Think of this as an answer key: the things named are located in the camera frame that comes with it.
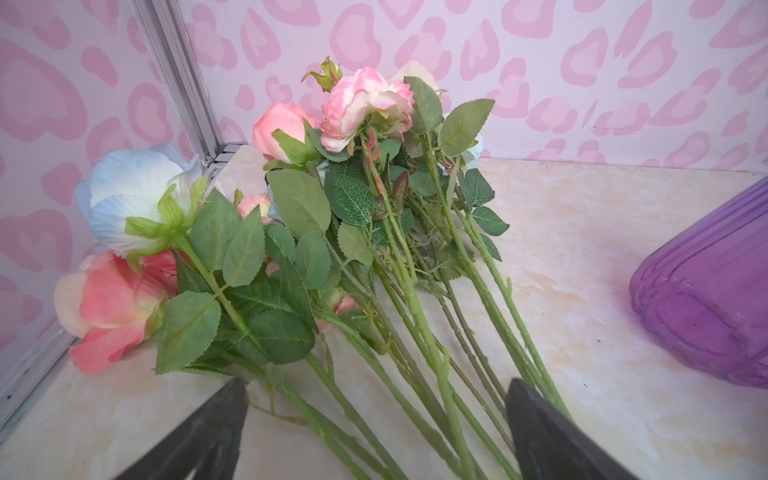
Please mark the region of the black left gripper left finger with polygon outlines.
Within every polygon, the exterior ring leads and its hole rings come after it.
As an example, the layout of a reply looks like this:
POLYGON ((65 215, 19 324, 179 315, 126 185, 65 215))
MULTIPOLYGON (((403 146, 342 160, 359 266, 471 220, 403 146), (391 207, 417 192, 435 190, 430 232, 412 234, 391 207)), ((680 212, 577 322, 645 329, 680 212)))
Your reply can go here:
POLYGON ((232 479, 247 412, 245 382, 233 378, 118 477, 232 479))

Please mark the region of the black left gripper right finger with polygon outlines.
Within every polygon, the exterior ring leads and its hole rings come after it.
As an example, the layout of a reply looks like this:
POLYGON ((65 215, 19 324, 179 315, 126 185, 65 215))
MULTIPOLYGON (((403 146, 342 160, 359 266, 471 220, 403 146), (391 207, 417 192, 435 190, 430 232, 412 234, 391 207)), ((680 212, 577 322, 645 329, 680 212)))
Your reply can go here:
POLYGON ((523 379, 511 380, 505 406, 523 478, 637 479, 523 379))

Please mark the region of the white blue artificial rose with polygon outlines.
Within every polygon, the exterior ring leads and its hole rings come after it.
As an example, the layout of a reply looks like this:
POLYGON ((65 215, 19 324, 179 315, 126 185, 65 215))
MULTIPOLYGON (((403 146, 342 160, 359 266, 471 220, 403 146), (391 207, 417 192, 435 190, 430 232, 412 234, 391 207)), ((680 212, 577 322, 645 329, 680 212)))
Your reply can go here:
POLYGON ((322 309, 344 295, 321 236, 298 244, 269 196, 210 189, 199 165, 168 145, 108 154, 75 193, 101 253, 136 271, 145 257, 173 253, 179 293, 138 345, 156 343, 157 374, 246 372, 288 399, 355 478, 399 476, 331 361, 313 353, 322 309))

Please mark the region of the pink rosebud stem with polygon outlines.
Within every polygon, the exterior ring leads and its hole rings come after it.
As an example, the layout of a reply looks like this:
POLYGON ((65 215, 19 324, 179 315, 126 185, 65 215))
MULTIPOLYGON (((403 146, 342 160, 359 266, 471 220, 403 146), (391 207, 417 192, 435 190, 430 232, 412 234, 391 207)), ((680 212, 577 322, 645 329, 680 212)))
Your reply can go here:
POLYGON ((460 274, 423 200, 429 179, 407 149, 414 98, 333 95, 316 122, 276 103, 255 123, 255 146, 276 166, 267 177, 279 221, 298 244, 321 236, 343 298, 321 311, 376 372, 424 438, 462 479, 483 471, 467 443, 478 421, 454 381, 464 374, 427 319, 420 292, 440 304, 465 355, 473 344, 450 287, 460 274))

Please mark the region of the pink white peony spray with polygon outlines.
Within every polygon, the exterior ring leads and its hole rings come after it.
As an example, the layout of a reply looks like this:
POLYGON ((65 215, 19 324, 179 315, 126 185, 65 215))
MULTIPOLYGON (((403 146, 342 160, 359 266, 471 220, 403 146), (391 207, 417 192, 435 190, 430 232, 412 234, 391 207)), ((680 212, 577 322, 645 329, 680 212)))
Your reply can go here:
POLYGON ((312 139, 330 164, 330 242, 356 302, 333 322, 454 476, 489 477, 471 450, 477 443, 514 479, 504 389, 455 285, 469 280, 517 370, 547 387, 497 267, 494 239, 508 226, 475 166, 494 103, 445 112, 416 62, 392 78, 372 68, 342 75, 328 62, 316 78, 328 94, 312 139))

